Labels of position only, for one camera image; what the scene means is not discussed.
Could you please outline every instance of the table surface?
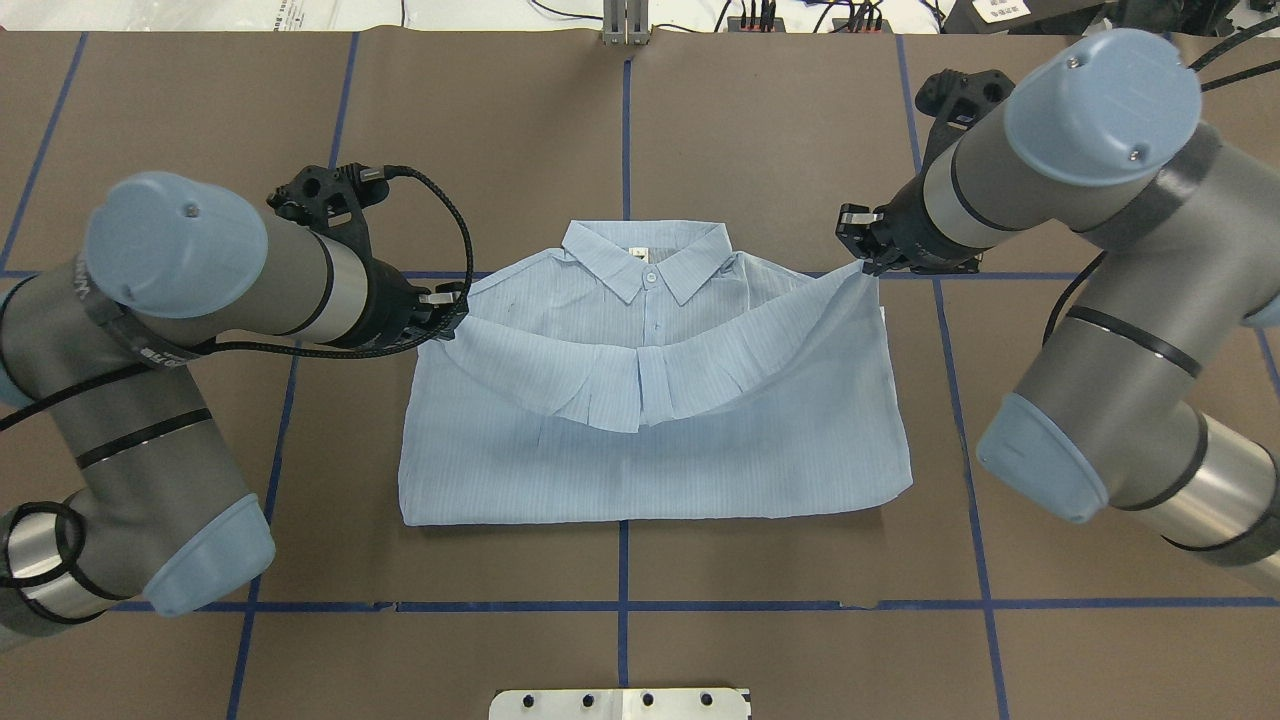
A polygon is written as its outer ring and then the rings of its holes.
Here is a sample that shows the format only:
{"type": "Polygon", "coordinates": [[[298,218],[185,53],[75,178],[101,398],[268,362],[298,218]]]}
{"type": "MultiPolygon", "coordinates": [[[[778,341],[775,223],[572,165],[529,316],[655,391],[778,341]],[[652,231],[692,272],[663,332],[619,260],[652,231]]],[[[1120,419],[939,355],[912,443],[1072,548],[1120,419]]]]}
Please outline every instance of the table surface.
{"type": "MultiPolygon", "coordinates": [[[[554,33],[3,33],[0,277],[68,260],[113,182],[166,169],[251,199],[310,163],[410,164],[466,214],[480,270],[573,218],[722,220],[805,272],[849,261],[841,202],[919,163],[909,91],[943,67],[1021,78],[1069,40],[554,33]]],[[[1208,41],[1175,37],[1187,58],[1208,41]]],[[[1258,41],[1217,77],[1277,56],[1258,41]]],[[[1280,164],[1280,74],[1206,119],[1280,164]]],[[[452,220],[406,186],[374,247],[454,277],[452,220]]],[[[413,357],[220,355],[193,366],[264,500],[273,566],[201,611],[145,603],[0,657],[14,716],[484,717],[497,691],[750,688],[756,717],[1262,717],[1280,609],[1117,511],[1057,521],[972,461],[1093,249],[1044,227],[975,277],[881,283],[915,486],[790,520],[406,528],[413,357]]],[[[1280,447],[1280,336],[1236,331],[1192,392],[1280,447]]],[[[0,507],[81,487],[49,418],[0,442],[0,507]]]]}

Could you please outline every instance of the shirt collar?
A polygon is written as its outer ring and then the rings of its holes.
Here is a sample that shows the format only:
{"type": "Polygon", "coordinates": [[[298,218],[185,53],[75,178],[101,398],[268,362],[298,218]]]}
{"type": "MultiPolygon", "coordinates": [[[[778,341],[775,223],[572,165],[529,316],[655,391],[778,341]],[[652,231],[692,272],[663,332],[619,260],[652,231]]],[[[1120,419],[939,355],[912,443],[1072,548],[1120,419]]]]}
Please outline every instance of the shirt collar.
{"type": "Polygon", "coordinates": [[[676,302],[685,305],[733,252],[723,223],[692,220],[573,220],[561,245],[628,305],[652,268],[662,273],[676,302]],[[628,247],[677,252],[650,264],[627,252],[628,247]]]}

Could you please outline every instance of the black cable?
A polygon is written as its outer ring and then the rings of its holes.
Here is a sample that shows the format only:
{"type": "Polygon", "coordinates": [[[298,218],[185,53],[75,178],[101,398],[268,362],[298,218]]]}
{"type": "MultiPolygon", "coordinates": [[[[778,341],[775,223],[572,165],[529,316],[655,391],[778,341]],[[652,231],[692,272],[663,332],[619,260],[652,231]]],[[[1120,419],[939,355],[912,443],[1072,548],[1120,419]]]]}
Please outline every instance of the black cable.
{"type": "Polygon", "coordinates": [[[462,307],[466,307],[467,293],[471,292],[471,281],[475,277],[475,255],[471,249],[471,232],[467,229],[467,222],[462,219],[462,213],[458,213],[458,209],[453,205],[453,201],[449,200],[449,196],[445,195],[444,191],[440,190],[440,186],[435,184],[431,178],[407,165],[387,165],[384,172],[387,173],[387,179],[410,177],[425,184],[426,188],[440,200],[449,214],[453,215],[453,222],[457,223],[458,231],[462,233],[462,250],[467,258],[467,269],[462,279],[462,290],[458,292],[458,299],[449,307],[448,313],[440,318],[439,324],[434,329],[422,333],[421,337],[410,342],[388,345],[387,347],[376,347],[372,350],[312,350],[307,347],[294,347],[292,345],[274,345],[255,341],[209,342],[193,350],[206,355],[225,352],[228,350],[256,350],[259,352],[273,352],[275,355],[291,355],[296,357],[312,357],[317,360],[370,360],[372,357],[385,357],[388,355],[396,355],[397,352],[412,350],[419,345],[439,336],[440,328],[448,327],[452,320],[457,318],[458,313],[462,311],[462,307]]]}
{"type": "Polygon", "coordinates": [[[882,20],[884,19],[884,13],[883,10],[879,9],[881,3],[884,0],[876,0],[874,3],[859,3],[856,15],[852,12],[854,6],[850,5],[849,19],[827,32],[845,32],[845,31],[863,32],[864,29],[867,32],[870,32],[873,28],[873,23],[876,23],[877,17],[882,20]]]}
{"type": "Polygon", "coordinates": [[[99,388],[105,384],[119,382],[127,378],[132,378],[133,375],[141,375],[142,373],[146,373],[150,369],[151,369],[150,365],[143,365],[138,363],[137,365],[128,365],[125,368],[120,368],[119,370],[111,370],[110,373],[104,373],[101,375],[97,375],[96,378],[90,378],[82,383],[76,383],[70,387],[63,388],[50,396],[42,397],[32,402],[31,405],[23,407],[22,410],[18,410],[17,413],[10,413],[9,415],[5,415],[3,419],[0,419],[0,432],[8,430],[9,428],[26,420],[27,418],[31,418],[32,415],[38,415],[40,413],[49,410],[50,407],[58,405],[64,400],[70,400],[83,392],[88,392],[93,388],[99,388]]]}
{"type": "Polygon", "coordinates": [[[1217,79],[1211,79],[1201,86],[1201,92],[1208,92],[1210,90],[1217,90],[1224,85],[1231,85],[1233,82],[1240,82],[1242,79],[1249,79],[1251,77],[1257,77],[1274,70],[1280,70],[1280,60],[1271,60],[1270,63],[1262,63],[1261,65],[1252,67],[1247,70],[1240,70],[1238,73],[1231,73],[1217,79]]]}
{"type": "Polygon", "coordinates": [[[933,3],[929,3],[929,0],[919,0],[919,1],[920,5],[924,5],[924,9],[928,10],[931,15],[933,15],[933,20],[938,23],[938,32],[941,33],[942,23],[947,20],[946,13],[942,12],[941,3],[938,0],[933,0],[933,3]]]}
{"type": "Polygon", "coordinates": [[[600,17],[600,15],[581,15],[579,13],[566,13],[564,10],[557,10],[556,8],[548,8],[547,5],[543,5],[541,3],[539,3],[538,0],[529,0],[529,1],[532,3],[534,5],[536,5],[538,8],[541,8],[541,9],[547,10],[548,13],[550,13],[553,15],[559,15],[562,18],[576,18],[576,19],[580,19],[580,20],[600,20],[600,22],[604,22],[604,18],[600,17]]]}
{"type": "MultiPolygon", "coordinates": [[[[732,4],[733,0],[724,0],[724,5],[721,8],[721,15],[716,18],[716,27],[712,29],[712,32],[719,32],[719,26],[721,23],[724,22],[724,14],[728,13],[728,6],[732,4]]],[[[746,0],[742,0],[742,8],[746,8],[746,0]]],[[[746,15],[745,9],[742,10],[742,14],[746,15]]]]}
{"type": "Polygon", "coordinates": [[[1042,346],[1047,343],[1050,336],[1053,334],[1053,328],[1057,327],[1057,318],[1062,314],[1062,307],[1066,307],[1066,301],[1071,299],[1071,293],[1074,293],[1075,288],[1080,287],[1084,281],[1089,279],[1089,275],[1093,274],[1093,270],[1098,269],[1098,265],[1102,264],[1102,260],[1105,260],[1106,256],[1106,250],[1098,252],[1098,256],[1091,260],[1089,264],[1085,265],[1070,283],[1068,283],[1066,288],[1062,290],[1062,295],[1057,296],[1057,302],[1053,304],[1053,311],[1048,314],[1048,323],[1044,324],[1044,337],[1041,338],[1042,346]]]}
{"type": "Polygon", "coordinates": [[[822,14],[818,15],[818,22],[813,26],[814,32],[822,29],[822,20],[827,19],[827,14],[831,13],[831,9],[836,5],[849,5],[849,13],[852,14],[854,12],[852,0],[831,0],[831,3],[827,3],[827,6],[822,9],[822,14]]]}
{"type": "Polygon", "coordinates": [[[1198,72],[1203,70],[1206,65],[1208,65],[1213,60],[1217,60],[1219,58],[1221,58],[1222,55],[1225,55],[1228,51],[1230,51],[1230,50],[1233,50],[1235,47],[1239,47],[1240,44],[1243,44],[1244,41],[1251,40],[1253,37],[1257,37],[1257,36],[1262,35],[1263,32],[1270,32],[1270,31],[1272,31],[1272,29],[1275,29],[1277,27],[1280,27],[1280,15],[1276,15],[1274,18],[1267,18],[1267,19],[1262,20],[1261,23],[1249,26],[1249,27],[1242,29],[1240,32],[1233,35],[1231,37],[1228,37],[1222,42],[1219,42],[1213,47],[1211,47],[1208,50],[1208,53],[1204,53],[1203,55],[1201,55],[1199,59],[1196,60],[1194,63],[1192,63],[1190,65],[1188,65],[1188,68],[1190,68],[1192,70],[1196,70],[1198,73],[1198,72]]]}

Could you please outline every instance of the white label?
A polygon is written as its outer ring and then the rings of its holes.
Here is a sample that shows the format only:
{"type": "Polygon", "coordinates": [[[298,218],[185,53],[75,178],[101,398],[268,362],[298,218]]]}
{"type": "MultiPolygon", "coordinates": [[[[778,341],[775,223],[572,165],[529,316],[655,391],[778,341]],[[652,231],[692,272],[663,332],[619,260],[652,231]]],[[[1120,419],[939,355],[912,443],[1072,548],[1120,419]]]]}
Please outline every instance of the white label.
{"type": "Polygon", "coordinates": [[[1023,0],[973,0],[973,9],[978,10],[978,17],[987,23],[1000,23],[1032,14],[1023,0]]]}
{"type": "Polygon", "coordinates": [[[275,12],[275,23],[271,29],[302,29],[302,23],[307,19],[303,0],[280,0],[280,6],[275,12]]]}

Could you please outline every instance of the metal plate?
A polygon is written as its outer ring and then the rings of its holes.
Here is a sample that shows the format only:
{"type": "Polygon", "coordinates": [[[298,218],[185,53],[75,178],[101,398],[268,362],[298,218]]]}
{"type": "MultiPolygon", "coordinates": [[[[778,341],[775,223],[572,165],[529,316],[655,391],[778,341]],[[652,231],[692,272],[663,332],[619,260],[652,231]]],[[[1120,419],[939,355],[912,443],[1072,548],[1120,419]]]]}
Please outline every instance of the metal plate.
{"type": "Polygon", "coordinates": [[[751,692],[733,688],[504,691],[489,705],[489,720],[535,719],[750,720],[751,692]]]}

